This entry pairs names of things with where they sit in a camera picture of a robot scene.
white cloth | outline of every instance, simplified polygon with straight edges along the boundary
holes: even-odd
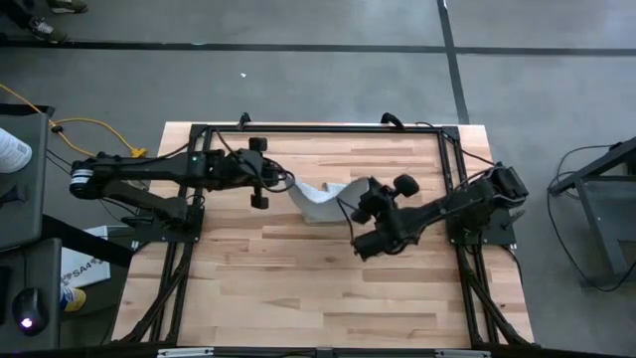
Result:
[[[302,212],[305,222],[339,223],[346,221],[337,199],[353,207],[358,207],[360,196],[369,190],[369,178],[359,178],[349,184],[324,183],[324,190],[316,189],[296,178],[296,184],[287,193]],[[348,216],[354,209],[343,204]]]

wire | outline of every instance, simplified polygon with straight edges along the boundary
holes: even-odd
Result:
[[[63,172],[67,173],[69,176],[71,176],[71,172],[68,171],[67,169],[65,169],[62,165],[58,164],[55,160],[51,159],[50,156],[47,155],[47,159],[49,159],[49,161],[51,162],[51,164],[57,166],[58,168],[60,168],[60,170],[62,170]]]
[[[587,145],[587,146],[582,146],[579,148],[575,148],[572,149],[571,151],[569,151],[568,153],[566,153],[561,159],[560,162],[558,163],[558,167],[556,168],[556,182],[559,183],[560,182],[560,169],[563,167],[563,163],[565,162],[565,160],[568,158],[568,156],[572,153],[575,153],[579,150],[584,150],[584,149],[594,149],[594,148],[608,148],[611,147],[612,144],[600,144],[600,145]],[[563,192],[564,195],[570,199],[574,199],[574,200],[580,200],[580,198],[577,195],[574,195],[572,193],[568,193],[568,192]]]
[[[474,251],[470,251],[468,248],[470,248],[470,246],[465,246],[464,250],[466,250],[466,253],[475,256],[475,255],[479,255],[481,253],[481,244],[479,245],[474,245],[473,247],[475,247]]]
[[[55,155],[55,156],[56,156],[58,159],[60,159],[60,160],[64,161],[65,163],[67,163],[67,164],[69,163],[68,161],[64,160],[64,159],[63,159],[63,158],[61,158],[60,156],[58,156],[58,155]],[[71,176],[71,173],[70,173],[67,169],[65,169],[62,165],[58,164],[55,160],[51,159],[51,157],[50,157],[50,156],[48,156],[48,155],[47,155],[47,159],[49,159],[49,161],[50,161],[53,165],[55,165],[55,166],[57,166],[58,168],[60,168],[60,170],[62,170],[63,172],[67,173],[67,175]],[[117,202],[110,201],[110,200],[109,200],[109,199],[107,199],[107,198],[97,200],[97,202],[98,202],[98,203],[99,203],[99,204],[103,207],[103,209],[106,211],[106,213],[108,213],[108,215],[110,215],[110,217],[111,217],[111,218],[113,218],[114,220],[116,220],[116,221],[118,221],[118,222],[120,222],[120,223],[121,223],[121,219],[120,219],[120,218],[117,218],[114,214],[112,214],[112,212],[111,212],[111,211],[110,211],[110,210],[109,210],[109,209],[108,209],[108,208],[107,208],[107,207],[103,204],[103,202],[102,202],[102,201],[105,201],[106,203],[109,203],[109,204],[112,204],[112,205],[116,205],[116,206],[118,206],[118,207],[120,207],[120,208],[124,209],[124,210],[125,210],[125,211],[127,211],[128,213],[132,214],[133,216],[136,216],[136,215],[137,215],[137,214],[136,214],[136,213],[134,213],[132,210],[130,210],[129,208],[126,208],[126,207],[125,207],[125,206],[123,206],[122,204],[119,204],[119,203],[117,203]]]
[[[425,121],[418,121],[418,122],[416,122],[415,124],[425,124],[425,125],[428,125],[428,126],[429,126],[429,127],[431,127],[431,128],[437,128],[436,126],[434,126],[434,125],[430,124],[429,122],[425,122]],[[470,152],[467,152],[466,150],[464,150],[461,146],[459,146],[459,144],[455,143],[455,141],[454,141],[454,140],[451,140],[451,138],[452,138],[452,137],[450,136],[450,134],[448,134],[448,132],[447,132],[447,131],[445,131],[445,130],[444,130],[444,128],[443,128],[443,127],[439,127],[439,128],[441,129],[442,133],[444,133],[444,134],[445,134],[445,135],[444,135],[444,138],[446,138],[446,140],[447,140],[447,141],[448,141],[448,142],[449,142],[452,146],[454,146],[455,148],[459,149],[462,153],[464,153],[465,155],[468,155],[469,157],[472,157],[472,158],[475,158],[475,159],[481,160],[481,161],[483,161],[483,162],[484,162],[484,163],[486,163],[486,164],[490,164],[490,165],[492,165],[492,166],[495,166],[495,163],[494,163],[494,162],[492,162],[492,161],[490,161],[490,160],[488,160],[488,159],[486,159],[486,158],[480,157],[479,155],[476,155],[476,154],[473,154],[473,153],[470,153]]]
[[[179,153],[180,151],[186,149],[189,145],[191,145],[193,142],[196,142],[197,139],[207,130],[206,127],[204,127],[203,129],[201,129],[199,131],[199,133],[195,136],[190,137],[190,139],[188,139],[188,142],[183,144],[182,146],[180,146],[179,148],[167,153],[167,154],[163,154],[160,155],[158,157],[155,158],[150,158],[147,160],[138,160],[138,161],[134,161],[134,162],[130,162],[130,163],[117,163],[117,164],[100,164],[100,165],[105,165],[105,166],[113,166],[113,167],[122,167],[122,166],[134,166],[134,165],[143,165],[143,164],[148,164],[148,163],[154,163],[156,161],[160,161],[160,160],[164,160],[164,159],[168,159],[170,157],[172,157],[173,155]]]
[[[53,155],[54,157],[58,158],[58,160],[60,160],[60,161],[64,162],[65,164],[67,164],[69,166],[69,168],[71,168],[73,166],[73,165],[71,165],[71,163],[69,163],[63,157],[61,157],[60,155],[54,153],[51,149],[47,149],[47,153]]]
[[[344,201],[340,200],[340,198],[336,197],[336,203],[338,203],[338,207],[340,207],[340,211],[342,211],[342,215],[345,216],[345,219],[347,219],[347,224],[349,224],[349,235],[351,237],[350,241],[353,243],[354,241],[354,225],[351,223],[351,219],[349,219],[349,215],[347,215],[347,212],[345,211],[345,208],[342,207],[343,204],[348,205],[349,207],[351,207],[351,205],[345,203]]]
[[[112,200],[110,200],[108,198],[103,198],[103,199],[100,199],[100,200],[103,200],[104,202],[106,202],[108,204],[111,204],[111,205],[114,205],[114,206],[118,206],[119,208],[121,208],[121,209],[127,211],[128,213],[130,213],[132,216],[137,216],[137,213],[133,212],[130,208],[126,207],[123,204],[117,203],[116,201],[112,201]]]
[[[636,262],[634,262],[632,264],[632,266],[627,270],[627,272],[623,275],[622,278],[620,278],[618,280],[618,282],[611,288],[603,288],[603,287],[599,287],[596,284],[594,284],[594,282],[592,282],[591,279],[589,279],[587,277],[587,275],[585,275],[585,273],[583,272],[583,270],[580,268],[580,266],[576,263],[576,261],[574,260],[574,257],[572,256],[572,254],[569,252],[569,250],[567,249],[567,247],[565,246],[565,243],[563,242],[563,238],[560,236],[560,233],[558,232],[558,228],[557,228],[557,223],[555,222],[555,218],[553,216],[553,211],[552,211],[552,205],[551,205],[551,201],[550,201],[550,187],[553,186],[553,184],[559,179],[560,176],[563,175],[569,175],[574,173],[573,171],[568,171],[568,172],[564,172],[564,173],[560,173],[558,176],[556,176],[550,183],[550,185],[548,186],[548,190],[547,190],[547,197],[548,197],[548,216],[550,217],[550,221],[553,224],[553,229],[555,229],[555,234],[556,234],[556,238],[558,239],[558,242],[560,243],[561,247],[563,248],[563,250],[565,251],[565,254],[567,255],[567,258],[569,259],[569,261],[572,263],[572,265],[574,266],[574,268],[578,271],[578,273],[583,277],[583,279],[587,282],[587,284],[589,284],[590,286],[598,289],[599,291],[602,292],[612,292],[616,289],[618,289],[623,282],[625,282],[625,280],[627,279],[627,277],[629,277],[629,275],[632,273],[632,271],[634,270],[634,268],[636,268]]]
[[[507,251],[508,254],[510,254],[510,257],[513,258],[513,260],[515,261],[515,264],[517,264],[517,271],[519,272],[519,281],[521,282],[521,285],[524,285],[524,276],[521,272],[521,264],[519,264],[519,259],[517,259],[517,255],[515,255],[515,253],[512,250],[510,250],[508,247],[506,247],[505,245],[502,245],[501,248]]]
[[[339,201],[341,204],[343,204],[344,206],[348,207],[349,209],[358,210],[358,208],[356,208],[355,206],[353,206],[353,205],[351,205],[351,204],[347,203],[346,201],[344,201],[344,200],[342,200],[342,199],[340,199],[340,198],[338,198],[338,201]]]
[[[226,140],[223,138],[223,135],[219,132],[218,129],[213,128],[213,131],[217,134],[217,136],[219,137],[219,140],[221,141],[221,144],[228,150],[228,152],[230,153],[230,155],[235,159],[235,161],[238,164],[245,164],[249,167],[249,169],[251,169],[251,171],[253,172],[253,176],[256,178],[256,180],[258,180],[258,183],[260,184],[260,186],[270,192],[270,193],[284,193],[287,190],[291,189],[294,185],[296,185],[296,176],[294,175],[294,173],[290,172],[289,170],[285,170],[282,165],[278,164],[276,161],[269,159],[269,158],[265,158],[263,157],[263,161],[270,166],[273,166],[274,168],[277,169],[279,175],[278,175],[278,180],[283,180],[286,181],[287,178],[291,178],[291,180],[289,181],[289,183],[285,183],[285,187],[280,188],[280,189],[273,189],[273,188],[269,188],[267,186],[267,184],[265,184],[265,182],[262,179],[262,176],[260,175],[260,172],[258,170],[256,170],[256,168],[253,166],[253,164],[251,164],[248,161],[241,161],[240,157],[235,153],[235,151],[230,147],[230,145],[226,142]]]
[[[14,90],[9,89],[8,87],[6,87],[3,84],[0,84],[0,88],[2,88],[3,90],[7,91],[8,93],[12,94],[14,97],[16,97],[17,99],[21,100],[22,102],[24,102],[26,105],[28,105],[32,110],[34,110],[37,113],[42,113],[41,110],[39,110],[36,106],[34,106],[31,102],[29,102],[26,98],[22,97],[21,95],[17,94]],[[132,145],[130,145],[130,143],[128,143],[128,141],[123,137],[123,135],[121,135],[117,130],[115,130],[113,127],[111,127],[110,125],[108,125],[105,122],[102,122],[101,120],[97,120],[97,119],[92,119],[92,118],[83,118],[83,117],[79,117],[79,118],[66,118],[66,119],[61,119],[58,121],[52,121],[49,119],[49,126],[51,128],[60,125],[61,123],[66,123],[66,122],[72,122],[72,121],[84,121],[84,122],[90,122],[90,123],[94,123],[94,124],[98,124],[103,126],[104,128],[108,129],[110,132],[112,132],[117,138],[119,138],[124,145],[126,145],[128,147],[128,149],[130,150],[130,153],[132,155],[133,158],[139,158],[139,157],[143,157],[148,153],[148,149],[146,148],[135,148]],[[93,157],[94,154],[92,154],[89,151],[86,151],[84,149],[81,149],[79,147],[77,147],[76,145],[72,144],[71,141],[61,132],[57,132],[57,135],[60,136],[60,138],[73,150]]]
[[[459,184],[457,184],[457,186],[453,190],[460,189],[462,186],[468,184],[468,182],[473,180],[474,178],[476,178],[478,176],[483,176],[484,174],[488,173],[489,171],[497,169],[497,168],[502,168],[502,167],[499,166],[499,165],[495,165],[492,168],[487,168],[487,169],[484,169],[484,170],[480,170],[477,173],[475,173],[475,174],[469,176],[468,178],[462,180]]]

concrete floor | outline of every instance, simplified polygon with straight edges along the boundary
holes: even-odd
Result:
[[[73,38],[103,41],[444,45],[435,0],[88,3],[86,14],[47,14],[48,20]],[[631,1],[446,3],[456,46],[636,47]],[[40,5],[38,11],[47,12]],[[23,35],[6,19],[0,31]],[[495,158],[513,165],[531,191],[516,232],[537,342],[634,355],[636,289],[606,294],[579,287],[549,226],[545,190],[566,151],[636,133],[636,57],[466,55],[458,64],[470,122],[486,125]],[[458,118],[449,79],[443,54],[0,49],[0,82],[55,106],[56,118],[105,120],[153,153],[167,120],[238,120],[243,111],[258,121],[360,122],[391,111],[408,122],[453,124]],[[15,99],[0,93],[6,101]],[[67,133],[93,151],[125,153],[100,128],[75,124]],[[80,159],[56,138],[50,147]],[[577,153],[566,166],[574,169],[600,153]],[[47,175],[48,213],[81,227],[115,223],[99,204],[72,198],[59,169],[51,166]],[[583,268],[601,269],[577,203],[555,200],[555,214]],[[82,334],[67,329],[73,337],[68,344],[100,339],[107,322],[99,318]]]

wooden table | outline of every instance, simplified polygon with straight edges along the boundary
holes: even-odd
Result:
[[[159,153],[187,142],[190,125],[166,123]],[[483,126],[459,129],[463,148],[490,158]],[[250,136],[256,134],[224,134],[232,148],[247,147]],[[421,205],[445,195],[434,135],[263,136],[269,139],[267,157],[315,187],[369,175],[392,183],[407,173],[421,190],[401,204]],[[213,143],[220,147],[218,140]],[[465,160],[469,175],[487,166],[467,156]],[[151,186],[166,197],[175,196],[177,189],[169,182]],[[354,256],[346,224],[305,224],[287,194],[267,193],[269,209],[256,210],[249,205],[250,193],[241,188],[206,194],[206,219],[190,269],[180,345],[469,347],[457,259],[442,223],[427,228],[419,246],[363,263]],[[370,229],[356,226],[355,231]],[[156,296],[165,251],[165,244],[151,244],[133,258],[113,338],[130,331]],[[498,247],[485,247],[483,253],[493,300],[532,340],[515,263]],[[164,331],[172,312],[168,306]],[[475,306],[485,337],[483,310],[481,304]]]

black stand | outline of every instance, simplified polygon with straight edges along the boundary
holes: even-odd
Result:
[[[636,157],[636,137],[615,146],[600,158],[554,184],[549,190],[559,195],[575,188],[594,238],[598,242],[610,274],[591,277],[597,286],[616,284],[629,270],[620,243],[636,242],[633,213],[636,213],[636,176],[601,176],[608,170],[626,164],[629,167]],[[626,281],[636,280],[632,272]]]

